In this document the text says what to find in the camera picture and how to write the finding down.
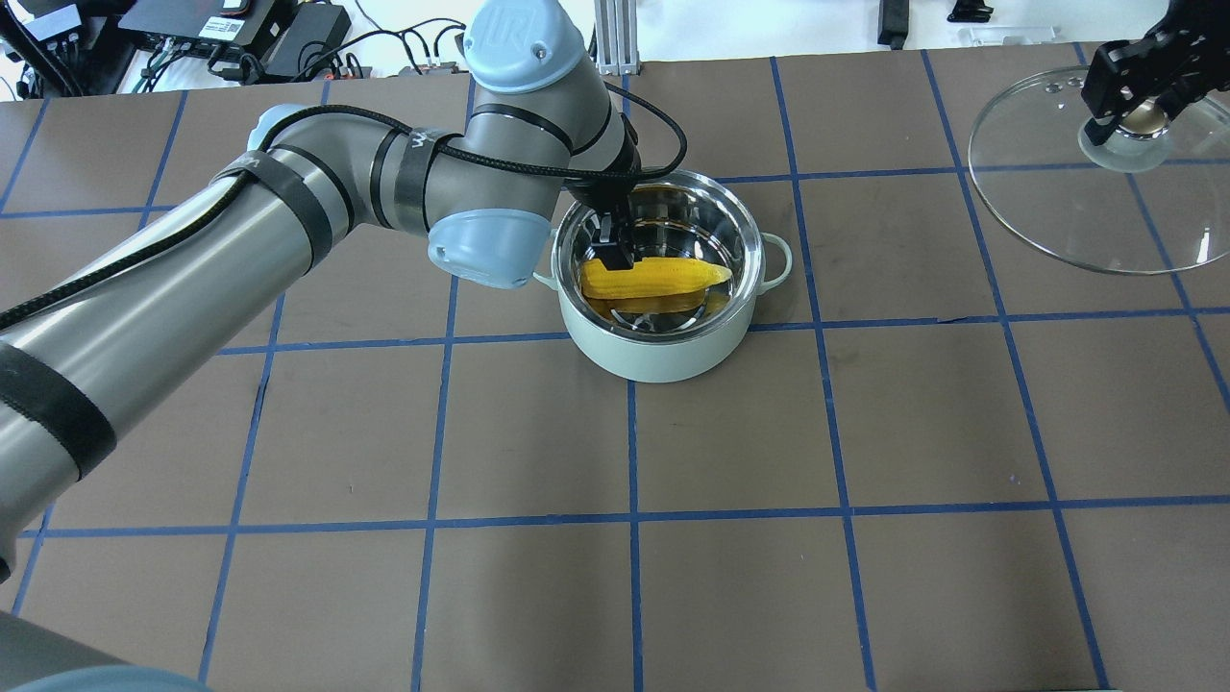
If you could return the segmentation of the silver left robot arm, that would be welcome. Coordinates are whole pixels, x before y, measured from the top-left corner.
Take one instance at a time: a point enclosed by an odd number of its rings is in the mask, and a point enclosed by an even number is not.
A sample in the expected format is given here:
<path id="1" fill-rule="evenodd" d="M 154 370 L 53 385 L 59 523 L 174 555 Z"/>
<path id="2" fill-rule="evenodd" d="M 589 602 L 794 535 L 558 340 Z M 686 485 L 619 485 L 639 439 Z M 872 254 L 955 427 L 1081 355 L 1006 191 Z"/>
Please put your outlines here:
<path id="1" fill-rule="evenodd" d="M 629 179 L 633 136 L 558 1 L 487 1 L 462 38 L 465 132 L 346 104 L 276 107 L 197 194 L 2 312 L 2 578 L 16 538 L 357 225 L 517 289 L 571 181 Z"/>

